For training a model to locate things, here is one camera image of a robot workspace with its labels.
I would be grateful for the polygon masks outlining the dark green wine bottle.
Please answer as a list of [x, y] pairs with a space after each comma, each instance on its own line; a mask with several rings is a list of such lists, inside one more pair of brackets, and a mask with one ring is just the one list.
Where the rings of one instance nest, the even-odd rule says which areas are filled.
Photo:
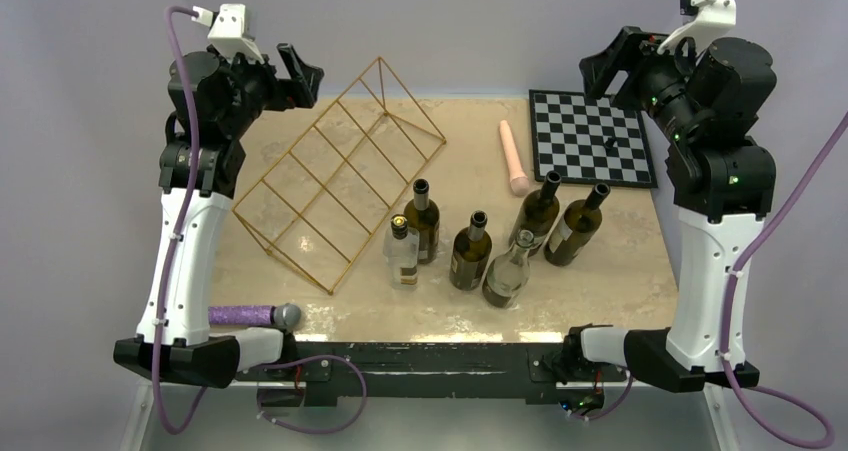
[[419, 234], [418, 261], [428, 264], [437, 256], [440, 231], [440, 210], [430, 198], [430, 186], [427, 180], [417, 179], [412, 184], [413, 197], [405, 205], [403, 214], [406, 216], [410, 229]]

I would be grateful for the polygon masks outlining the clear glass liquor bottle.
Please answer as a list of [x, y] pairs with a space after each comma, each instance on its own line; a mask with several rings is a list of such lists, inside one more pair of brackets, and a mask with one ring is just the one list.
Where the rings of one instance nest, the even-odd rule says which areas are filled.
[[409, 224], [403, 214], [390, 218], [385, 234], [383, 255], [390, 273], [390, 282], [396, 289], [413, 290], [418, 283], [419, 232]]

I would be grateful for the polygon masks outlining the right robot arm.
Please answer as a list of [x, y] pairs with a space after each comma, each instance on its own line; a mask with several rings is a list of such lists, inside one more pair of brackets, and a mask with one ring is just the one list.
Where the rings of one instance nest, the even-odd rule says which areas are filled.
[[679, 295], [670, 327], [586, 325], [569, 330], [558, 363], [576, 378], [603, 365], [656, 388], [695, 392], [706, 384], [753, 388], [760, 372], [742, 337], [745, 250], [763, 231], [776, 182], [773, 156], [749, 136], [777, 77], [769, 52], [736, 37], [698, 51], [685, 38], [636, 26], [580, 61], [584, 89], [601, 96], [618, 73], [616, 107], [643, 112], [669, 143], [667, 173], [681, 225]]

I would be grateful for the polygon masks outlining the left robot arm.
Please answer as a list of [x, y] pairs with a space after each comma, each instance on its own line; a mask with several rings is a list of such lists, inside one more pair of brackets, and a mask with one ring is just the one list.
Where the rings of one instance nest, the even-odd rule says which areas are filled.
[[256, 366], [275, 380], [297, 370], [285, 331], [260, 324], [217, 335], [208, 313], [221, 229], [246, 156], [240, 139], [264, 111], [313, 107], [324, 76], [292, 45], [277, 51], [286, 79], [268, 61], [227, 61], [213, 47], [184, 56], [186, 84], [175, 65], [169, 69], [175, 109], [159, 158], [163, 225], [154, 280], [134, 336], [113, 349], [116, 364], [142, 377], [225, 388]]

